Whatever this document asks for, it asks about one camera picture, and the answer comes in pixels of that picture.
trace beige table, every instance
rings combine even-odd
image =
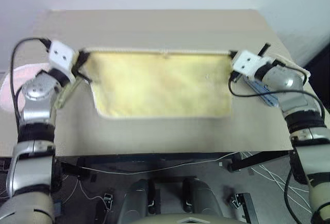
[[[254,10],[50,11],[34,35],[82,47],[241,50],[290,58],[279,38]],[[28,44],[17,65],[47,61],[39,44]],[[250,93],[240,82],[236,92]],[[230,117],[216,119],[106,120],[94,109],[90,87],[80,84],[58,110],[56,153],[67,155],[272,151],[292,149],[281,111],[260,98],[233,98]],[[326,113],[329,126],[329,115]],[[0,156],[10,156],[17,134],[14,115],[0,112]]]

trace metal bracket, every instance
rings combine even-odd
[[[62,172],[66,175],[76,176],[78,179],[87,179],[90,176],[90,171],[80,168],[79,166],[71,165],[66,162],[61,162]]]
[[[264,162],[271,161],[273,159],[282,158],[283,156],[288,156],[288,151],[267,151],[260,152],[248,158],[242,160],[235,160],[228,165],[228,171],[238,171],[246,167],[252,167]]]
[[[250,193],[234,194],[230,198],[229,204],[234,209],[239,209],[239,207],[243,206],[246,222],[259,224]]]
[[[247,50],[239,51],[233,58],[233,70],[254,81],[256,71],[266,63],[272,63],[273,58],[261,57]]]
[[[110,211],[112,208],[112,203],[113,203],[113,195],[105,193],[103,200],[105,201],[105,204],[107,205],[107,209]]]
[[[78,53],[69,46],[59,42],[52,41],[51,48],[49,50],[49,61],[53,68],[60,70],[70,80],[71,83],[75,82],[75,76],[71,70],[76,63]]]

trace wire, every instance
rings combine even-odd
[[[275,180],[273,180],[273,179],[271,179],[271,178],[269,178],[269,177],[263,175],[261,172],[257,171],[256,169],[251,168],[251,170],[253,170],[255,173],[259,174],[260,176],[262,176],[262,177],[268,179],[269,181],[273,181],[273,182],[275,182]],[[309,192],[309,191],[307,191],[307,190],[300,189],[300,188],[295,188],[295,187],[291,187],[291,186],[290,186],[290,188],[292,188],[292,189],[296,189],[296,190],[300,190],[300,191],[302,191],[302,192],[306,192],[306,193]]]
[[[288,200],[288,188],[289,188],[289,182],[290,182],[290,178],[292,175],[292,169],[290,169],[288,177],[287,177],[287,181],[285,182],[285,187],[284,187],[284,201],[285,201],[285,205],[288,208],[288,211],[290,212],[290,215],[292,216],[292,218],[295,220],[295,222],[297,222],[297,224],[302,224],[299,219],[296,217],[296,215],[294,214],[294,212],[292,211],[292,208],[289,204],[289,200]]]
[[[5,196],[5,197],[0,197],[0,199],[6,199],[6,198],[9,198],[8,196]]]
[[[66,176],[62,179],[62,181],[66,180],[68,177],[69,177],[69,175],[66,175]]]
[[[20,92],[21,92],[21,90],[22,90],[22,87],[23,87],[23,85],[21,85],[21,86],[19,87],[19,89],[17,90],[17,92],[16,92],[16,94],[15,94],[15,104],[16,104],[17,108],[19,107],[19,103],[18,103],[18,101],[19,101],[19,95],[20,95]]]
[[[105,224],[105,221],[107,220],[108,213],[109,213],[109,211],[107,211],[107,212],[105,213],[105,216],[104,216],[104,219],[103,219],[102,224]]]
[[[91,171],[98,171],[98,172],[107,173],[107,174],[136,175],[136,174],[142,174],[142,173],[148,173],[148,172],[154,172],[154,171],[163,171],[163,170],[168,170],[168,169],[177,168],[177,167],[186,166],[186,165],[196,165],[196,164],[207,163],[207,162],[215,162],[215,161],[221,160],[221,159],[223,159],[227,156],[233,155],[235,153],[237,153],[237,152],[229,153],[229,154],[226,154],[225,156],[222,156],[222,157],[217,158],[217,159],[212,159],[210,161],[190,162],[190,163],[179,164],[179,165],[175,165],[175,166],[170,166],[170,167],[165,167],[165,168],[160,168],[160,169],[155,169],[155,170],[149,170],[149,171],[138,171],[138,172],[124,173],[124,172],[102,171],[102,170],[97,170],[97,169],[93,169],[93,168],[89,168],[89,167],[83,167],[83,166],[81,166],[80,168],[91,170]]]
[[[264,167],[264,170],[266,171],[266,172],[268,172],[269,174],[274,174],[273,172],[271,172],[271,171],[269,171],[266,167]],[[305,202],[305,204],[308,206],[308,208],[310,209],[310,205],[309,205],[309,203],[305,200],[305,198],[302,196],[302,195],[300,195],[297,191],[295,191],[291,186],[289,186],[289,188],[294,192],[294,193],[296,193],[297,194],[297,196],[299,196],[304,202]]]
[[[263,170],[265,170],[266,172],[271,173],[271,174],[277,176],[277,177],[282,181],[282,183],[281,183],[281,182],[279,182],[279,183],[285,185],[285,181],[284,181],[279,175],[277,175],[276,173],[274,173],[274,172],[268,170],[264,165],[259,165],[259,167],[261,167],[261,168],[262,168]],[[289,188],[290,188],[290,189],[296,189],[296,190],[300,190],[300,191],[303,191],[303,192],[309,193],[308,190],[304,190],[304,189],[300,189],[300,188],[295,188],[295,187],[291,187],[291,186],[289,186]]]
[[[69,195],[68,198],[66,198],[66,199],[64,200],[63,204],[65,204],[67,201],[69,201],[69,199],[72,197],[72,195],[73,195],[74,192],[76,191],[77,185],[78,185],[78,180],[76,181],[76,184],[75,184],[75,186],[74,186],[74,188],[73,188],[71,194]]]
[[[274,178],[274,176],[272,175],[272,174],[275,174],[275,173],[272,173],[272,172],[270,172],[267,168],[265,168],[266,169],[266,171],[268,171],[268,173],[270,174],[270,176],[273,178],[271,181],[274,181],[277,185],[278,185],[278,187],[284,192],[284,189],[280,186],[280,182],[279,181],[277,181],[275,178]],[[306,202],[306,200],[300,195],[300,194],[298,194],[296,191],[294,191],[298,196],[300,196],[304,201],[305,201],[305,203],[307,203]],[[309,213],[311,213],[311,211],[309,210],[309,209],[307,209],[307,208],[305,208],[304,206],[302,206],[300,203],[298,203],[297,201],[295,201],[291,196],[289,196],[289,198],[293,201],[293,202],[295,202],[298,206],[300,206],[301,208],[303,208],[304,210],[306,210],[307,212],[309,212]]]
[[[16,126],[17,126],[17,131],[19,130],[19,126],[20,126],[20,113],[19,113],[19,109],[17,106],[17,103],[15,101],[15,92],[14,92],[14,80],[13,80],[13,72],[14,72],[14,61],[15,61],[15,55],[17,52],[17,49],[19,48],[20,45],[22,45],[23,43],[27,42],[27,41],[35,41],[35,40],[39,40],[42,43],[44,43],[42,38],[39,37],[28,37],[28,38],[24,38],[22,40],[20,40],[14,47],[14,49],[11,52],[11,57],[10,57],[10,68],[9,68],[9,72],[10,72],[10,92],[11,92],[11,97],[12,97],[12,102],[14,105],[14,112],[15,112],[15,117],[16,117]]]
[[[241,94],[236,94],[233,92],[232,90],[232,81],[229,79],[228,81],[228,88],[229,91],[231,92],[232,95],[236,96],[236,97],[242,97],[242,98],[250,98],[250,97],[259,97],[259,96],[263,96],[263,95],[270,95],[270,94],[277,94],[277,93],[287,93],[287,92],[298,92],[298,93],[302,93],[305,95],[308,95],[312,98],[314,98],[320,105],[320,109],[321,109],[321,117],[324,120],[325,118],[325,110],[324,110],[324,106],[321,102],[321,100],[318,99],[317,96],[307,92],[307,91],[303,91],[303,90],[279,90],[279,91],[269,91],[269,92],[264,92],[264,93],[257,93],[257,94],[249,94],[249,95],[241,95]]]
[[[293,67],[290,67],[290,66],[287,66],[287,65],[285,65],[283,67],[302,73],[304,75],[303,85],[305,85],[305,83],[307,82],[308,76],[303,70],[300,70],[298,68],[293,68]]]
[[[85,195],[85,197],[86,197],[88,200],[94,200],[94,199],[96,199],[96,198],[100,198],[100,199],[103,201],[105,208],[106,208],[107,210],[110,210],[110,209],[108,209],[108,206],[107,206],[106,202],[104,201],[104,199],[103,199],[102,197],[100,197],[100,196],[96,196],[96,197],[89,197],[89,196],[87,196],[87,194],[86,194],[86,193],[84,192],[84,190],[83,190],[83,187],[81,186],[81,181],[79,181],[79,186],[80,186],[80,189],[81,189],[82,193]]]
[[[191,160],[190,162],[184,162],[184,163],[181,163],[181,164],[178,164],[178,165],[185,165],[187,163],[193,163],[194,161],[196,161],[196,160]],[[117,168],[110,167],[110,166],[108,166],[107,169],[115,170],[115,172],[123,172],[123,173],[128,173],[128,172],[130,172],[130,173],[132,173],[132,172],[143,172],[144,171],[144,170],[141,170],[141,171],[128,171],[128,170],[117,169]]]

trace white cable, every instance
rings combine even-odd
[[[76,182],[76,185],[74,186],[73,188],[73,191],[71,192],[71,194],[69,195],[69,197],[63,202],[63,204],[65,204],[71,197],[72,195],[74,194],[74,192],[76,191],[76,188],[77,188],[77,185],[78,185],[78,180]]]
[[[82,187],[82,185],[81,185],[81,181],[79,181],[79,186],[80,186],[80,189],[81,189],[82,193],[84,193],[85,197],[86,197],[88,200],[94,200],[94,199],[96,199],[96,198],[100,198],[100,199],[103,201],[105,208],[106,208],[107,210],[110,210],[110,209],[108,209],[107,204],[106,204],[106,202],[104,201],[104,199],[103,199],[102,197],[100,197],[100,196],[96,196],[96,197],[88,197],[87,194],[86,194],[86,193],[84,192],[84,190],[83,190],[83,187]]]
[[[262,176],[262,177],[264,177],[264,178],[266,178],[266,179],[268,179],[268,180],[270,180],[270,181],[275,182],[275,180],[273,180],[273,179],[271,179],[271,178],[269,178],[269,177],[263,175],[261,172],[255,170],[254,168],[251,168],[251,170],[253,170],[255,173],[259,174],[260,176]],[[307,191],[307,190],[300,189],[300,188],[295,188],[295,187],[292,187],[292,186],[291,186],[291,188],[292,188],[292,189],[296,189],[296,190],[300,190],[300,191],[302,191],[302,192],[306,192],[306,193],[309,192],[309,191]]]
[[[0,199],[6,199],[6,198],[9,198],[8,196],[5,196],[5,197],[0,197]]]
[[[281,187],[281,185],[279,184],[279,181],[276,180],[276,178],[274,178],[274,176],[269,173],[269,175],[273,178],[273,181],[279,186],[279,188],[284,192],[284,189]],[[288,196],[293,202],[295,202],[298,206],[300,206],[301,208],[303,208],[304,210],[306,210],[307,212],[311,213],[311,211],[307,208],[305,208],[304,206],[302,206],[300,203],[298,203],[297,201],[295,201],[291,196]]]
[[[263,167],[263,169],[264,169],[265,171],[267,171],[270,175],[274,174],[273,172],[270,172],[265,166]],[[291,186],[289,186],[289,188],[290,188],[294,193],[296,193],[297,196],[299,196],[299,197],[305,202],[305,204],[308,206],[308,208],[310,209],[309,203],[305,200],[305,198],[303,198],[303,197],[302,197],[297,191],[295,191]]]
[[[108,213],[109,213],[109,211],[107,211],[107,212],[105,213],[105,216],[104,216],[104,219],[103,219],[102,224],[105,224],[105,221],[107,220]]]
[[[268,170],[264,165],[259,165],[259,167],[262,168],[263,170],[265,170],[266,172],[271,173],[271,174],[277,176],[277,177],[282,181],[282,183],[281,183],[281,182],[279,182],[279,183],[285,185],[285,181],[284,181],[279,175],[277,175],[276,173],[274,173],[274,172]],[[296,190],[300,190],[300,191],[303,191],[303,192],[309,193],[308,190],[304,190],[304,189],[300,189],[300,188],[295,188],[295,187],[292,187],[292,186],[289,186],[289,188],[290,188],[292,191],[294,191],[294,192],[295,192],[294,189],[296,189]]]
[[[237,152],[229,153],[229,154],[226,154],[225,156],[222,156],[222,157],[217,158],[217,159],[212,159],[210,161],[191,162],[191,163],[185,163],[185,164],[180,164],[180,165],[176,165],[176,166],[170,166],[170,167],[165,167],[165,168],[160,168],[160,169],[155,169],[155,170],[150,170],[150,171],[138,171],[138,172],[126,172],[125,173],[125,172],[102,171],[102,170],[97,170],[97,169],[93,169],[93,168],[89,168],[89,167],[83,167],[83,166],[81,166],[80,168],[91,170],[91,171],[103,172],[103,173],[107,173],[107,174],[136,175],[136,174],[142,174],[142,173],[148,173],[148,172],[154,172],[154,171],[168,170],[168,169],[177,168],[177,167],[180,167],[180,166],[188,166],[188,165],[196,165],[196,164],[207,163],[207,162],[215,162],[215,161],[218,161],[220,159],[223,159],[223,158],[225,158],[227,156],[230,156],[232,154],[235,154],[235,153],[237,153]]]

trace gray floor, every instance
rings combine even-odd
[[[157,166],[167,167],[183,161],[161,162]],[[290,169],[288,159],[280,159],[265,164],[266,167],[280,175],[284,180]],[[148,163],[112,163],[95,165],[95,168],[108,170],[109,167],[120,170],[140,171],[148,169]],[[267,175],[261,168],[256,167],[258,171]],[[188,177],[197,176],[206,182],[214,191],[221,210],[225,217],[236,218],[244,221],[242,218],[242,210],[235,211],[231,209],[224,201],[226,196],[233,190],[237,193],[248,192],[252,196],[254,207],[256,209],[259,223],[294,223],[293,219],[287,211],[283,199],[283,192],[275,184],[262,176],[252,173],[251,170],[242,170],[240,172],[230,173],[226,169],[219,167],[219,163],[211,162],[198,165],[182,166],[175,169],[169,169],[161,172],[153,172],[137,175],[109,175],[97,173],[96,182],[91,183],[89,180],[83,181],[86,193],[90,196],[103,196],[104,192],[114,192],[114,205],[112,211],[108,214],[107,223],[115,223],[119,214],[119,210],[125,195],[125,192],[131,183],[139,179],[163,178],[163,177]],[[53,195],[55,200],[66,199],[72,192],[76,183],[74,177],[68,177],[63,182],[60,192]],[[294,180],[291,186],[307,189],[303,185],[299,185]],[[161,212],[162,213],[183,213],[180,202],[181,184],[165,183],[156,184],[156,188],[161,192]],[[308,199],[308,193],[298,191],[305,199]],[[301,205],[304,202],[293,195]],[[94,223],[95,206],[98,200],[88,200],[82,194],[79,185],[72,198],[64,205],[64,215],[59,217],[57,223]],[[302,223],[310,223],[311,214],[290,201],[293,211],[302,221]]]

